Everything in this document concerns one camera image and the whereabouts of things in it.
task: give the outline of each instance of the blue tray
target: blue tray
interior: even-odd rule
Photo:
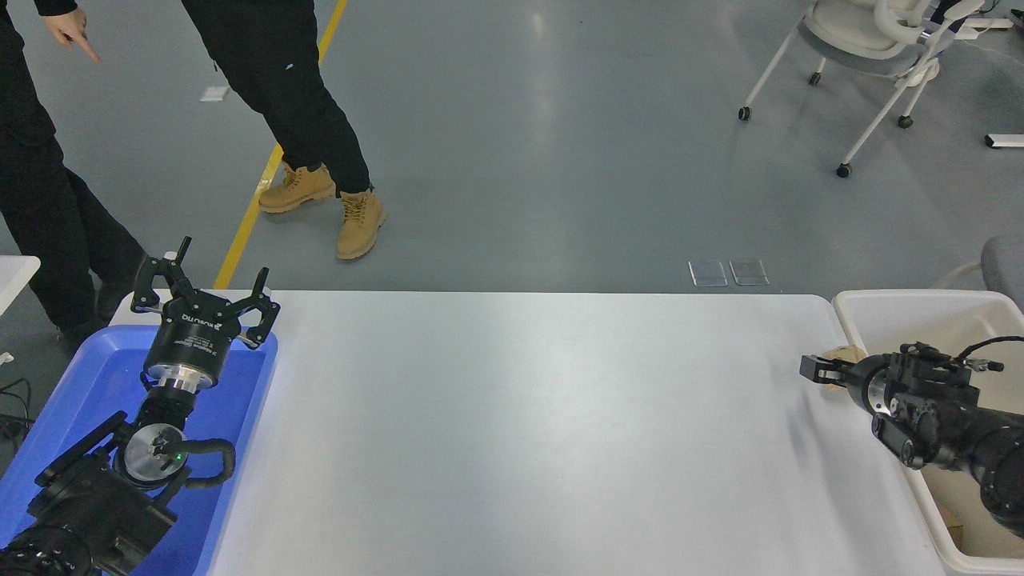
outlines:
[[[46,403],[28,440],[0,479],[0,547],[32,525],[26,511],[39,493],[35,478],[83,436],[118,410],[134,420],[145,388],[139,382],[142,363],[157,333],[156,326],[112,326],[85,341]],[[241,464],[266,396],[278,340],[251,351],[231,343],[220,382],[200,393],[188,417],[190,439],[223,438],[234,444]],[[188,459],[194,476],[211,477],[220,469],[216,454]],[[170,508],[177,523],[136,568],[133,575],[193,576],[205,574],[213,559],[239,475],[217,488],[181,490]]]

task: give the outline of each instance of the white plastic bin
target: white plastic bin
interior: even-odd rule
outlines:
[[[850,343],[869,355],[898,352],[902,343],[922,341],[955,356],[988,338],[1024,335],[1021,311],[995,292],[858,290],[841,292],[833,305]],[[972,375],[971,383],[981,389],[978,405],[1024,414],[1024,343],[999,342],[974,356],[1007,365],[1001,373]],[[991,519],[981,504],[978,484],[969,475],[934,466],[906,471],[951,574],[1024,575],[1024,540]],[[964,523],[963,550],[953,544],[936,501]]]

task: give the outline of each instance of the hand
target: hand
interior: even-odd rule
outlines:
[[[59,16],[43,16],[43,24],[50,31],[57,44],[71,47],[78,44],[89,54],[89,57],[99,61],[99,55],[89,45],[89,40],[85,37],[85,11],[82,8],[75,8],[74,11]]]

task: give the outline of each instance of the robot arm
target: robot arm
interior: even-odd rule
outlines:
[[[956,358],[916,342],[899,353],[870,356],[856,364],[805,356],[800,373],[819,383],[846,387],[871,414],[871,433],[903,465],[934,464],[970,474],[992,518],[1024,538],[1024,415],[978,406],[971,372],[1002,371],[997,362]]]
[[[231,443],[187,440],[185,423],[199,393],[217,384],[231,341],[258,347],[280,306],[264,293],[267,269],[234,303],[193,288],[181,271],[189,242],[146,259],[136,279],[132,311],[158,312],[162,320],[140,375],[147,393],[135,421],[114,414],[36,478],[42,490],[29,504],[36,522],[0,550],[0,576],[86,576],[94,569],[125,576],[177,522],[168,503],[181,488],[218,486],[233,475]],[[157,276],[171,291],[162,305]],[[252,310],[260,322],[243,336],[239,319]],[[221,471],[189,478],[188,455],[200,453],[219,453]]]

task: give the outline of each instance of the yellow floor line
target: yellow floor line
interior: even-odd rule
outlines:
[[[334,13],[331,14],[331,19],[328,20],[327,28],[324,29],[324,36],[321,37],[318,44],[319,59],[317,61],[321,64],[324,63],[324,56],[327,55],[327,50],[331,47],[331,41],[334,39],[335,31],[338,30],[338,23],[341,22],[341,14],[345,11],[347,3],[348,0],[338,0],[338,4],[334,7]],[[239,260],[242,259],[242,252],[245,251],[246,244],[249,243],[249,237],[252,235],[256,218],[259,216],[259,195],[273,181],[283,154],[281,145],[275,145],[273,152],[270,153],[270,159],[267,160],[266,168],[263,169],[263,175],[260,176],[259,183],[256,186],[256,191],[253,193],[253,198],[249,201],[249,207],[246,209],[245,215],[242,216],[242,223],[239,224],[239,230],[234,233],[234,240],[231,241],[227,255],[224,256],[224,261],[220,264],[220,272],[217,273],[217,279],[213,282],[215,290],[223,290],[231,283],[234,270],[239,265]]]

